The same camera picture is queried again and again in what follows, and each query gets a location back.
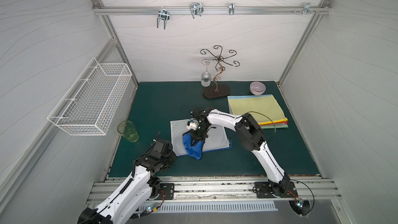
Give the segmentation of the blue microfibre cloth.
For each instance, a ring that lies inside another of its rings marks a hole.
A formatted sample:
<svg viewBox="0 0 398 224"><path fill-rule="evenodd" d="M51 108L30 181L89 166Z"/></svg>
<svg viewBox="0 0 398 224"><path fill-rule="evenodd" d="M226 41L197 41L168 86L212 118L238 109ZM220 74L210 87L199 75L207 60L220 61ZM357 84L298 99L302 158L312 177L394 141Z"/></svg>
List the blue microfibre cloth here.
<svg viewBox="0 0 398 224"><path fill-rule="evenodd" d="M188 131L182 135L182 142L188 156L193 157L196 160L201 159L204 146L203 141L195 141L191 137L191 132Z"/></svg>

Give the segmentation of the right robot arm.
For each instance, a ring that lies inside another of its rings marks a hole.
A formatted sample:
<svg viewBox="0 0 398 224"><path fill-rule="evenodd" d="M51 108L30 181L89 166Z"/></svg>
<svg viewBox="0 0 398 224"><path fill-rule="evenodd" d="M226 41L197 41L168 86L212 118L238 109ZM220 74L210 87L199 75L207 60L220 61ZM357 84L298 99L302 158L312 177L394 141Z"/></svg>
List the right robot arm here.
<svg viewBox="0 0 398 224"><path fill-rule="evenodd" d="M208 107L205 110L195 108L191 111L192 120L188 121L188 131L182 135L182 142L188 155L200 159L205 140L209 138L211 128L219 125L236 132L241 145L252 152L263 167L268 183L266 189L275 197L281 198L288 191L290 177L278 164L264 138L263 129L251 115L232 115Z"/></svg>

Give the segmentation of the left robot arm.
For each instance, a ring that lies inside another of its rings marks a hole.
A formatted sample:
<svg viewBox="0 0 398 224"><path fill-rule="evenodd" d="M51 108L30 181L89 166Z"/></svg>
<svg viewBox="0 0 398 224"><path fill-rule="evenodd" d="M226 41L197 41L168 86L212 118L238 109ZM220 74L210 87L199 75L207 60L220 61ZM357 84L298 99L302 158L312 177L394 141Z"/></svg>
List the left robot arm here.
<svg viewBox="0 0 398 224"><path fill-rule="evenodd" d="M87 207L79 216L79 224L125 224L149 199L161 196L161 181L156 174L168 170L176 155L170 141L153 140L151 146L133 163L132 172L121 185L94 209Z"/></svg>

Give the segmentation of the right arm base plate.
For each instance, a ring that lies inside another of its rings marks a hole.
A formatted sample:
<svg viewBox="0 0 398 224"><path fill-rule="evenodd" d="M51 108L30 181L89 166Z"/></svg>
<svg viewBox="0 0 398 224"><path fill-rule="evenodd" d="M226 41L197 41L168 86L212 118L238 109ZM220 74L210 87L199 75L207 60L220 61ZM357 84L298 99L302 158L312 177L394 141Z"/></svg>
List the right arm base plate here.
<svg viewBox="0 0 398 224"><path fill-rule="evenodd" d="M276 189L272 188L271 184L268 181L255 182L252 188L252 192L259 199L271 199L271 198L295 199L299 196L296 190L296 186L292 181L287 185L286 190L283 194L278 193Z"/></svg>

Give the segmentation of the pink mesh document bag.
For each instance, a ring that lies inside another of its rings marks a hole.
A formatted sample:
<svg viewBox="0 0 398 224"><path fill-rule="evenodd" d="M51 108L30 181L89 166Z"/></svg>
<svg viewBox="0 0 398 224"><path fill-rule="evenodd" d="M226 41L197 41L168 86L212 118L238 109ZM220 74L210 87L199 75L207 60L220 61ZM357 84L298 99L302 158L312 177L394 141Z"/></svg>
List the pink mesh document bag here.
<svg viewBox="0 0 398 224"><path fill-rule="evenodd" d="M263 125L273 125L273 124L288 124L288 119L278 120L278 121L274 121L274 122L268 121L268 122L259 123L260 126L263 126Z"/></svg>

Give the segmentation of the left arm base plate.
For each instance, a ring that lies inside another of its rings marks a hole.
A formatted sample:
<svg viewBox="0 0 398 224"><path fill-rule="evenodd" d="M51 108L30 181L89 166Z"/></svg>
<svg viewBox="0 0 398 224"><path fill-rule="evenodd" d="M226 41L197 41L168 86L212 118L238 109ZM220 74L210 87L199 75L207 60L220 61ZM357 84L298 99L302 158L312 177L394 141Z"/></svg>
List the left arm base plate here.
<svg viewBox="0 0 398 224"><path fill-rule="evenodd" d="M160 185L153 188L149 200L173 200L174 188L175 184L173 183L161 183Z"/></svg>

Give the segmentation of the yellow mesh document bag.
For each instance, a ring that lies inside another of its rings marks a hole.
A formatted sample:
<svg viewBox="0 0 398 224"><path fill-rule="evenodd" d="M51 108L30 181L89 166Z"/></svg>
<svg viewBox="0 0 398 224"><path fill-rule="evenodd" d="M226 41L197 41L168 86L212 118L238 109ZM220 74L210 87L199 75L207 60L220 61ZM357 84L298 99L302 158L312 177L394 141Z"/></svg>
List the yellow mesh document bag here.
<svg viewBox="0 0 398 224"><path fill-rule="evenodd" d="M230 113L251 114L257 123L288 119L272 94L228 96Z"/></svg>

